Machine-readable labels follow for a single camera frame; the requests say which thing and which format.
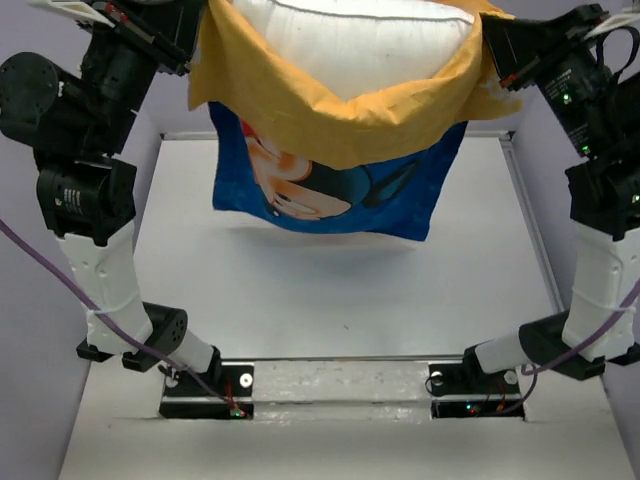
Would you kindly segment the white pillow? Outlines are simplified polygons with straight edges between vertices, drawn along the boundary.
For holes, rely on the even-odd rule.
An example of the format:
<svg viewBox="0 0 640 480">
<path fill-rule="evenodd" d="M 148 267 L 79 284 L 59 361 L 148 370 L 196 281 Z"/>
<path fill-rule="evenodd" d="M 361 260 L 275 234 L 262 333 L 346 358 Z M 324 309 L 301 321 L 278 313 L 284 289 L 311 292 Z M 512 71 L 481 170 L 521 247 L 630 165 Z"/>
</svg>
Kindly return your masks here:
<svg viewBox="0 0 640 480">
<path fill-rule="evenodd" d="M 289 64 L 348 101 L 434 77 L 468 39 L 466 10 L 435 1 L 236 1 Z"/>
</svg>

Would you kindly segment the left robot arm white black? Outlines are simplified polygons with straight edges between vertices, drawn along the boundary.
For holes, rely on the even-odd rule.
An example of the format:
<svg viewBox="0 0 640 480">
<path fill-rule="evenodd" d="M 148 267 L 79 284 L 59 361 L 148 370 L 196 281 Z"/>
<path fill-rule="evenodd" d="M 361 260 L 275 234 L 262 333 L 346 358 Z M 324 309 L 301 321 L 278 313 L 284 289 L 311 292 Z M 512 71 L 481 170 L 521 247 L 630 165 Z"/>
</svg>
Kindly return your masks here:
<svg viewBox="0 0 640 480">
<path fill-rule="evenodd" d="M 133 259 L 134 165 L 120 159 L 157 73 L 186 75 L 201 1 L 42 1 L 91 40 L 77 73 L 21 52 L 1 66 L 1 131 L 30 147 L 47 229 L 68 259 L 65 285 L 86 310 L 79 357 L 120 357 L 129 370 L 165 363 L 195 392 L 221 383 L 219 350 L 185 311 L 142 300 Z"/>
</svg>

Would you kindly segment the yellow blue pillowcase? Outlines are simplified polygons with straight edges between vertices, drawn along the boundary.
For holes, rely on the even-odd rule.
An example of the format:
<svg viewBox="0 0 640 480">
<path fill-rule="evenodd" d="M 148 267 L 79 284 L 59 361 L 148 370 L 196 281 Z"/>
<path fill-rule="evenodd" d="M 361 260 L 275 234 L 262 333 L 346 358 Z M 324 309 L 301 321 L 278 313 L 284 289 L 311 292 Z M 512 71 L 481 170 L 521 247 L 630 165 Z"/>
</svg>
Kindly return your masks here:
<svg viewBox="0 0 640 480">
<path fill-rule="evenodd" d="M 189 77 L 189 105 L 207 107 L 219 138 L 216 210 L 300 233 L 422 241 L 468 124 L 521 107 L 483 39 L 483 14 L 506 18 L 487 1 L 435 1 L 475 23 L 434 77 L 348 101 L 280 58 L 234 2 L 205 6 Z"/>
</svg>

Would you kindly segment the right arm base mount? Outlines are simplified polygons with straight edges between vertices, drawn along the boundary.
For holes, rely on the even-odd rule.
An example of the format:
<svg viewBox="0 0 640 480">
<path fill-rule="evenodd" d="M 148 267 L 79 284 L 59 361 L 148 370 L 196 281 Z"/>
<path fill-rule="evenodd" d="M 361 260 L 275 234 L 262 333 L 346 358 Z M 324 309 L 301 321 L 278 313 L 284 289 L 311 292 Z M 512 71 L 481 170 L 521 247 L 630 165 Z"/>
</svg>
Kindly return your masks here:
<svg viewBox="0 0 640 480">
<path fill-rule="evenodd" d="M 525 417 L 516 370 L 486 373 L 467 354 L 461 360 L 431 363 L 425 390 L 434 419 Z"/>
</svg>

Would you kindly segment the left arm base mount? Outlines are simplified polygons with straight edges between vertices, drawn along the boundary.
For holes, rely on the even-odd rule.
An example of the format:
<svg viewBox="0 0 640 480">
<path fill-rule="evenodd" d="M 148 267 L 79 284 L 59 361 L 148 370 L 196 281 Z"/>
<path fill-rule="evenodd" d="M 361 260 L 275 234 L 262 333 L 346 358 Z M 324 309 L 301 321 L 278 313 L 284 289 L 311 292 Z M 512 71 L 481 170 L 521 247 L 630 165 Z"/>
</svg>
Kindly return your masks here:
<svg viewBox="0 0 640 480">
<path fill-rule="evenodd" d="M 254 417 L 254 364 L 223 361 L 221 376 L 209 384 L 211 395 L 188 373 L 160 367 L 164 385 L 159 415 L 180 420 L 252 420 Z"/>
</svg>

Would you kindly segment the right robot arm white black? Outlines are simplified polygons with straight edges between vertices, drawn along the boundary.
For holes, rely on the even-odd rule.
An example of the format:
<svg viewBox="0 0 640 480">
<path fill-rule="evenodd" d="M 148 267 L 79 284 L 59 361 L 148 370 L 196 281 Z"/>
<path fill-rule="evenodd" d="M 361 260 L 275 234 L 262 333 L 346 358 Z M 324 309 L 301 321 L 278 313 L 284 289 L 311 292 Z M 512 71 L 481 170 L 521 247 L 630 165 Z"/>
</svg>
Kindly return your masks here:
<svg viewBox="0 0 640 480">
<path fill-rule="evenodd" d="M 597 4 L 548 21 L 483 18 L 501 86 L 536 86 L 582 161 L 566 172 L 577 240 L 570 308 L 468 348 L 460 379 L 470 391 L 516 367 L 585 380 L 639 359 L 639 79 L 604 58 L 606 38 L 637 38 L 638 23 L 635 10 L 613 15 Z"/>
</svg>

